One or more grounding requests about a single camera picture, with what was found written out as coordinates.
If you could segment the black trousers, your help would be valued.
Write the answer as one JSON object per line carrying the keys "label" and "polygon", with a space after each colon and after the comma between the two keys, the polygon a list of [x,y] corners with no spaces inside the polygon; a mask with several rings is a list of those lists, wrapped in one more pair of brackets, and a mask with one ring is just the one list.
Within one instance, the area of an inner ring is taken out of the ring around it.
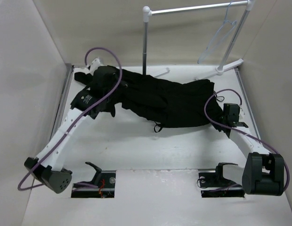
{"label": "black trousers", "polygon": [[[200,127],[223,113],[214,97],[214,83],[208,79],[181,84],[122,71],[122,100],[118,104],[161,129]],[[75,73],[74,79],[86,86],[93,74]]]}

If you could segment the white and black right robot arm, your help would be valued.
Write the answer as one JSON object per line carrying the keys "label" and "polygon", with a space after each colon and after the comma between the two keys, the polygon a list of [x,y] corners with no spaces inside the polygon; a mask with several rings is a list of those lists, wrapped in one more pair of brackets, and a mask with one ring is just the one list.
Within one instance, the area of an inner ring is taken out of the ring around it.
{"label": "white and black right robot arm", "polygon": [[214,181],[225,186],[230,181],[241,185],[247,194],[281,196],[284,192],[284,159],[270,153],[262,144],[250,137],[249,127],[239,121],[240,106],[224,104],[222,124],[227,137],[234,142],[246,158],[243,168],[234,163],[220,162]]}

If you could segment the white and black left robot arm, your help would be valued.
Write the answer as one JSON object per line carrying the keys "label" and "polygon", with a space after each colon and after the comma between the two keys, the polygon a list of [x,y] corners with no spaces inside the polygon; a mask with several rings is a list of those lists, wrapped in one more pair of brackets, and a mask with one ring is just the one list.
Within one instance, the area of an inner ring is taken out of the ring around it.
{"label": "white and black left robot arm", "polygon": [[53,192],[62,193],[72,181],[72,171],[64,168],[66,156],[74,141],[74,133],[80,131],[86,120],[95,119],[108,109],[113,93],[122,81],[123,71],[111,66],[101,66],[92,81],[77,93],[61,126],[49,143],[36,157],[24,162],[28,174]]}

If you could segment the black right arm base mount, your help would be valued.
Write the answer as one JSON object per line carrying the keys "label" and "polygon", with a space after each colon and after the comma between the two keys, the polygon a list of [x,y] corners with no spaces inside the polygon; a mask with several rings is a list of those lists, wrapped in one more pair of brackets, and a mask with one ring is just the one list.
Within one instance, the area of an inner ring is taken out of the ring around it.
{"label": "black right arm base mount", "polygon": [[219,178],[214,170],[199,171],[196,182],[202,198],[244,198],[242,186],[235,182]]}

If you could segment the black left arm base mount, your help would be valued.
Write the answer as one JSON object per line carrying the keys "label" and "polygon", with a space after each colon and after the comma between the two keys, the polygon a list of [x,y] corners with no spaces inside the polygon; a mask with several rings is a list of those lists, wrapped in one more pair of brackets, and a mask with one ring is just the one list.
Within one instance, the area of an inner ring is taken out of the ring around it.
{"label": "black left arm base mount", "polygon": [[71,198],[114,198],[116,171],[102,170],[91,162],[85,162],[95,170],[90,181],[75,183]]}

